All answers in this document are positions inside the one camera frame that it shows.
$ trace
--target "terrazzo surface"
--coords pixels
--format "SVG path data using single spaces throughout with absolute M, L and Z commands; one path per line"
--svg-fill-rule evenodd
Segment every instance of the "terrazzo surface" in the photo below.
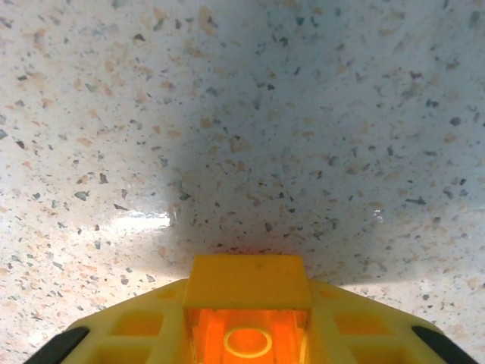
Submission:
M 289 253 L 485 361 L 485 2 L 4 0 L 0 362 Z

